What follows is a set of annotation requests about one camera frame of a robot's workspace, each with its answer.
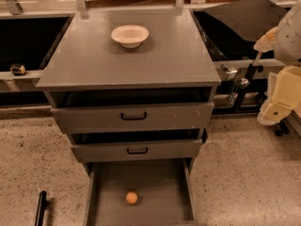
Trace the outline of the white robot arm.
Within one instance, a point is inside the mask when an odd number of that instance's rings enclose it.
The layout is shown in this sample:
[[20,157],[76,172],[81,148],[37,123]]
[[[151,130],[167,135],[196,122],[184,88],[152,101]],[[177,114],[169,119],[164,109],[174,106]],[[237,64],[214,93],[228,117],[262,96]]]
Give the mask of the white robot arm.
[[278,25],[256,41],[253,48],[262,53],[273,51],[284,64],[278,73],[269,73],[267,99],[257,117],[262,125],[285,119],[301,102],[301,0],[298,0]]

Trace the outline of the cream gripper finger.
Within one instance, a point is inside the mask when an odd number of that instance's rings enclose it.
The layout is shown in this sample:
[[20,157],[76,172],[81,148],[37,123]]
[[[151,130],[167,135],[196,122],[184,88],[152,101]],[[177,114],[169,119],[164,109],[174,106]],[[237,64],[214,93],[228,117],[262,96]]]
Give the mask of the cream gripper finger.
[[276,34],[277,27],[273,27],[255,42],[253,48],[261,53],[272,51],[275,46]]

